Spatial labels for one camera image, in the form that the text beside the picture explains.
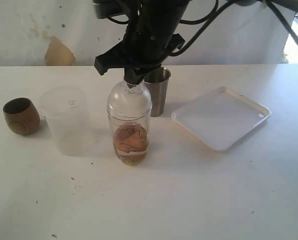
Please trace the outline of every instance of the clear plastic cup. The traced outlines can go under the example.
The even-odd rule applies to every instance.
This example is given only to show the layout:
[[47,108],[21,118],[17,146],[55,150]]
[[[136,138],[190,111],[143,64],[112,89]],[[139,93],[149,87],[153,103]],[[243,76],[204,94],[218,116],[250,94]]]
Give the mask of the clear plastic cup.
[[85,93],[76,86],[51,89],[40,98],[40,108],[59,151],[75,156],[94,142]]

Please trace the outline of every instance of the white table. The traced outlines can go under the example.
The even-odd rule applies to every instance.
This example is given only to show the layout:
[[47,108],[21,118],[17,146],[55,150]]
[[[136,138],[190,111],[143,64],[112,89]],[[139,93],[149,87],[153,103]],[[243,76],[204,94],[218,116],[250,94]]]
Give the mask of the white table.
[[[146,160],[130,167],[112,148],[106,100],[122,70],[0,67],[0,240],[298,240],[298,65],[171,66],[166,109],[151,119]],[[45,122],[12,133],[3,105],[37,105],[62,84],[85,90],[97,143],[61,155]],[[272,117],[226,152],[205,147],[170,118],[227,86]]]

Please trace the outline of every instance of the metal cup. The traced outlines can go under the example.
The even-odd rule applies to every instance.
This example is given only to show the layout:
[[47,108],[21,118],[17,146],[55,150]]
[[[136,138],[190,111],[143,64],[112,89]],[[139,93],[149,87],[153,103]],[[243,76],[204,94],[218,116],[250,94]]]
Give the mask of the metal cup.
[[151,117],[158,117],[163,113],[170,77],[170,70],[163,66],[148,73],[144,77],[144,84],[151,94]]

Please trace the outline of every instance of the brown wooden cup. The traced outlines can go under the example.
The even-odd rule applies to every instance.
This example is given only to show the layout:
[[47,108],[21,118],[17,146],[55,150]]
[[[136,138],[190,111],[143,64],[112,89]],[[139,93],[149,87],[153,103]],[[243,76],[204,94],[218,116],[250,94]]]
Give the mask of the brown wooden cup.
[[33,133],[40,125],[40,116],[32,101],[20,97],[3,107],[4,117],[12,132],[19,135]]

